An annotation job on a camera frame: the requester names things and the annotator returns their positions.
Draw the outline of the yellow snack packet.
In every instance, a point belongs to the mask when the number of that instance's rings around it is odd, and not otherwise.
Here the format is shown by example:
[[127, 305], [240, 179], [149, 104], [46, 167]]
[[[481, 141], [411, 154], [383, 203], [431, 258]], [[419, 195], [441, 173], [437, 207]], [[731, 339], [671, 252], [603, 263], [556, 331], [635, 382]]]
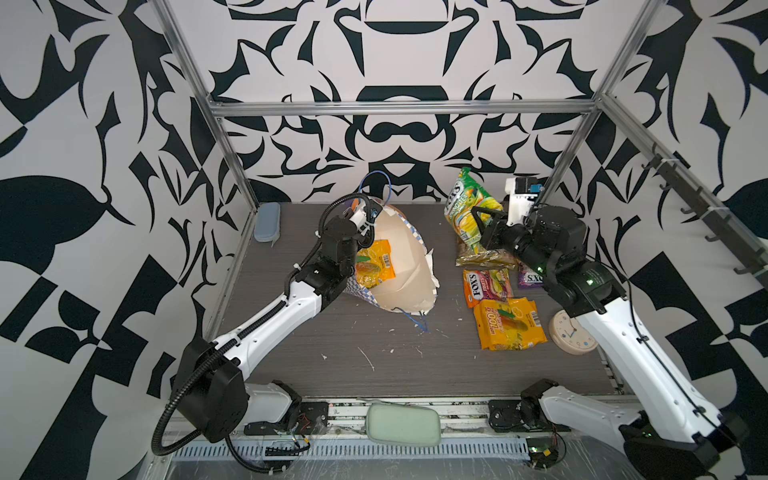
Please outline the yellow snack packet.
[[527, 298], [481, 300], [473, 314], [484, 350], [521, 351], [547, 342], [537, 305]]
[[371, 247], [357, 252], [355, 278], [359, 285], [372, 289], [396, 278], [388, 240], [376, 240]]

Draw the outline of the purple candy packet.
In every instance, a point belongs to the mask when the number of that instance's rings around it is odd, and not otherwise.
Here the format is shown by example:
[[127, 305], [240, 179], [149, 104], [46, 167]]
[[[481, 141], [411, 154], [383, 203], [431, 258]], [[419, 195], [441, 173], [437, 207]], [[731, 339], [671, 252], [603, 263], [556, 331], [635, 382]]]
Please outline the purple candy packet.
[[540, 288], [543, 286], [543, 280], [537, 271], [519, 263], [517, 284], [521, 289]]

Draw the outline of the red fruit candy bag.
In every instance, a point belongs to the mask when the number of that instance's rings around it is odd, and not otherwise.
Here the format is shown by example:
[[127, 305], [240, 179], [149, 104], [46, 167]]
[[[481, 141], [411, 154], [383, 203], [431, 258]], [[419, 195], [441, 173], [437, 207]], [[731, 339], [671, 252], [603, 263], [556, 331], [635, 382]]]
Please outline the red fruit candy bag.
[[479, 241], [467, 243], [462, 238], [457, 237], [455, 265], [477, 269], [516, 269], [518, 261], [503, 249], [487, 250]]

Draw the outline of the orange snack packet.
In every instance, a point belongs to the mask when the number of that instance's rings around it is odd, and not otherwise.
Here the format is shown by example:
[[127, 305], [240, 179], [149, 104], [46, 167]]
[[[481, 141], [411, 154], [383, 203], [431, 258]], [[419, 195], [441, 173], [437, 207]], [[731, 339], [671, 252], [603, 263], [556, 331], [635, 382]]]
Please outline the orange snack packet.
[[462, 280], [470, 309], [482, 300], [506, 301], [514, 296], [507, 269], [464, 270]]

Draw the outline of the green candy packet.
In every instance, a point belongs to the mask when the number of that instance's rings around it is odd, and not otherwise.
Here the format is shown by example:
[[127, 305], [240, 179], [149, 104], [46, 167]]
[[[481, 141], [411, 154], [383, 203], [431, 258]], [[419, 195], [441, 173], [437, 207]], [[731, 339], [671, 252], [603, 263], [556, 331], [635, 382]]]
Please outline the green candy packet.
[[447, 198], [444, 216], [455, 233], [473, 252], [484, 251], [481, 246], [481, 232], [472, 214], [474, 207], [502, 211], [503, 206], [471, 176], [469, 167], [464, 167]]

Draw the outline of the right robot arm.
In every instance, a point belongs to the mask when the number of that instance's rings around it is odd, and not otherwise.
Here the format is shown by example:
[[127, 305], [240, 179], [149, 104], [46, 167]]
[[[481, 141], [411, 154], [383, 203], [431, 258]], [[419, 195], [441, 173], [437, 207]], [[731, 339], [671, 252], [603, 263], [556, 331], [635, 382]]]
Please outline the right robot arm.
[[636, 314], [630, 286], [585, 252], [586, 226], [569, 209], [544, 206], [520, 223], [474, 207], [489, 250], [504, 249], [541, 276], [543, 288], [594, 338], [641, 406], [620, 412], [553, 382], [534, 401], [552, 424], [565, 425], [623, 453], [646, 479], [697, 479], [748, 435], [737, 415], [721, 412], [664, 352]]

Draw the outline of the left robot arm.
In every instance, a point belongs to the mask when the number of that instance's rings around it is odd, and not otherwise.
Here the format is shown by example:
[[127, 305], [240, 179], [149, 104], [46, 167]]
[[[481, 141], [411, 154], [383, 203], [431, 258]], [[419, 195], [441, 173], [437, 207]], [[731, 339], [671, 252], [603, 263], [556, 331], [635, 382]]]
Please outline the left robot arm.
[[[172, 393], [151, 437], [153, 455], [171, 455], [203, 436], [210, 443], [224, 442], [246, 470], [276, 475], [310, 449], [297, 424], [301, 396], [280, 381], [252, 389], [245, 382], [276, 346], [344, 292], [355, 276], [358, 251], [374, 243], [375, 222], [383, 209], [380, 202], [358, 192], [332, 202], [318, 221], [316, 243], [293, 266], [275, 300], [214, 340], [197, 337], [185, 347]], [[247, 460], [231, 435], [249, 413], [277, 432], [290, 434], [292, 447], [267, 447], [266, 460]]]

